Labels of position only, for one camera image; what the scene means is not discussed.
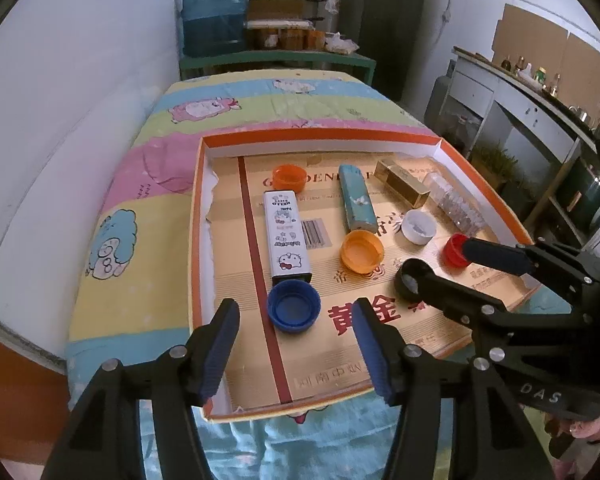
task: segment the blue sheep cartoon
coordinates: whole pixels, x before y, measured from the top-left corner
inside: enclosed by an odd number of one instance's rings
[[[122,274],[134,255],[137,232],[135,212],[119,209],[107,216],[91,243],[85,276],[106,280]]]

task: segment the bed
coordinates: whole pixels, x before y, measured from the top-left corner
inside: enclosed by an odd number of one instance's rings
[[[120,162],[98,217],[66,351],[72,405],[106,359],[152,360],[189,336],[187,250],[200,136],[307,127],[433,135],[345,73],[253,70],[168,89]],[[542,290],[524,308],[564,304]],[[465,348],[453,358],[470,354]],[[209,424],[194,414],[217,478],[379,478],[398,411],[370,393],[249,422]],[[450,404],[442,415],[448,429]],[[161,478],[148,401],[141,430],[147,478]],[[440,439],[448,449],[450,432]],[[445,471],[441,453],[440,478]]]

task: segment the white wall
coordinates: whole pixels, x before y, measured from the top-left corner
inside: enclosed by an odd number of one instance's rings
[[[174,0],[20,0],[0,25],[0,322],[54,355],[112,173],[177,79]]]
[[[422,23],[401,104],[422,120],[433,84],[446,73],[457,45],[491,59],[491,43],[505,4],[542,16],[600,51],[600,31],[577,0],[451,0],[451,19],[442,29],[448,0],[425,0]]]

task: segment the refrigerator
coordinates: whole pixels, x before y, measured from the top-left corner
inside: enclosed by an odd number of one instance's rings
[[[372,87],[398,102],[418,28],[424,0],[341,0],[338,30],[355,41],[358,54],[376,60]]]

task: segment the gold box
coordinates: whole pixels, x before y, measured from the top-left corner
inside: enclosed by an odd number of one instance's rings
[[[374,175],[414,209],[422,207],[429,197],[429,189],[390,158],[378,161]]]

